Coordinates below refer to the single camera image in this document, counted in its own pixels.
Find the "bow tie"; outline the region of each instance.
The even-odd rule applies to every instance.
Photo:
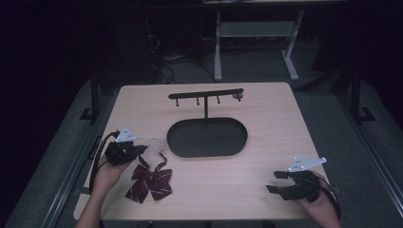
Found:
[[[143,203],[148,192],[151,192],[154,200],[161,200],[172,193],[171,186],[168,183],[172,175],[172,169],[161,170],[166,165],[167,158],[161,153],[160,155],[163,157],[164,162],[157,165],[154,172],[148,171],[148,163],[139,155],[141,164],[137,165],[131,176],[131,179],[136,180],[136,182],[125,194],[126,198]]]

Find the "dark background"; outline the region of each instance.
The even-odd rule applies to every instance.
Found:
[[[191,53],[198,53],[198,38],[211,33],[204,27],[213,28],[215,22],[211,17],[203,18],[202,13],[182,11],[173,15],[163,11],[151,17],[158,22],[151,27],[144,23],[141,14],[100,15],[96,10],[83,10],[83,6],[91,9],[83,2],[1,2],[0,75],[4,102],[0,127],[0,226],[7,221],[74,96],[94,72],[101,72],[101,81],[113,82],[103,87],[104,92],[124,84],[151,84],[156,79],[152,65],[158,65],[159,59],[147,54],[144,25],[144,33],[155,32],[164,38],[164,48],[186,47]],[[324,17],[323,12],[311,10],[304,18],[311,24],[302,23],[300,34],[320,36],[323,40],[314,70],[354,63],[400,126],[402,15],[398,1],[332,11],[332,17],[326,17],[326,21],[316,20]],[[127,39],[128,32],[137,34],[132,37],[135,42]],[[122,47],[145,57],[139,59],[137,54],[125,53]],[[124,69],[119,63],[130,67]]]

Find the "black oval tray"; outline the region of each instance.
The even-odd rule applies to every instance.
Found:
[[[171,151],[182,158],[231,156],[243,149],[248,132],[232,118],[190,119],[173,124],[166,139]]]

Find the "table top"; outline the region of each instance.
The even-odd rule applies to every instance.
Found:
[[[185,159],[174,155],[166,143],[170,126],[184,119],[203,118],[203,105],[196,99],[181,99],[179,106],[169,100],[171,93],[243,88],[241,102],[221,96],[221,103],[209,100],[209,117],[231,117],[243,123],[248,132],[246,145],[229,157]],[[307,215],[292,201],[270,194],[266,185],[293,185],[276,180],[273,172],[286,171],[294,157],[317,158],[317,152],[297,106],[285,83],[131,85],[117,98],[104,133],[128,126],[138,137],[135,144],[159,138],[163,154],[172,169],[173,193],[155,201],[149,194],[143,204],[125,198],[134,183],[131,174],[138,160],[124,171],[109,192],[102,219],[125,220],[215,220],[215,219],[305,219]],[[152,143],[143,158],[150,170],[162,162],[159,144]],[[325,175],[322,165],[313,170]],[[74,211],[80,217],[89,195],[81,194]]]

